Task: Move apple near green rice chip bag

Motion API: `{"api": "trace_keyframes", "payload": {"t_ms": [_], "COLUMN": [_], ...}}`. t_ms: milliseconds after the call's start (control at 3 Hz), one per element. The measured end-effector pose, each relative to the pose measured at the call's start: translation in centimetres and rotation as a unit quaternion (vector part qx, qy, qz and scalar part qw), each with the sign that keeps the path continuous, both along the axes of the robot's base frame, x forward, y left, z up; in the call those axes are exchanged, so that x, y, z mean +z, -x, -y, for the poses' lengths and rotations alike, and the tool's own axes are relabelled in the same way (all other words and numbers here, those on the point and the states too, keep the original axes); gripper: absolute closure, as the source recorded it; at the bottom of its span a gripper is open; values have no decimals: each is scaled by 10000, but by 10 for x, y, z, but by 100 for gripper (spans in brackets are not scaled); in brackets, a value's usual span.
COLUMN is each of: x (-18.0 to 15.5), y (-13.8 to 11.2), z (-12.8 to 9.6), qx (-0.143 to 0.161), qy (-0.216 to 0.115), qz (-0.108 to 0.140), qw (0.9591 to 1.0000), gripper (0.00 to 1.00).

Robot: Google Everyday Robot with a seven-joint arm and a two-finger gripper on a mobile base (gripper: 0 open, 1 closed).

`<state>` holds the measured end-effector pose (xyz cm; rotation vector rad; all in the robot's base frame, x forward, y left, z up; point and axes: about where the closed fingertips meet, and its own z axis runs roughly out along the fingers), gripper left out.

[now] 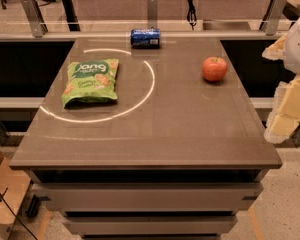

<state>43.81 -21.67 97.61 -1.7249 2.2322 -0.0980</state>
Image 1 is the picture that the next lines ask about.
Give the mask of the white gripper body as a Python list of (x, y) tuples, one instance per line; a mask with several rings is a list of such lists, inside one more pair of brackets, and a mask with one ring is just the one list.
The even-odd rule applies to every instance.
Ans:
[(288, 32), (284, 56), (285, 68), (295, 74), (300, 74), (300, 17)]

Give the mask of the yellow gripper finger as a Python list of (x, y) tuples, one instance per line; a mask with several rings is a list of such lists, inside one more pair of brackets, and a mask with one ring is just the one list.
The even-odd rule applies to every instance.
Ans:
[(269, 60), (284, 60), (284, 49), (287, 35), (281, 36), (272, 45), (267, 47), (263, 53), (262, 57)]
[(270, 143), (282, 143), (294, 133), (299, 124), (300, 76), (296, 76), (289, 83), (280, 82), (276, 88), (264, 137)]

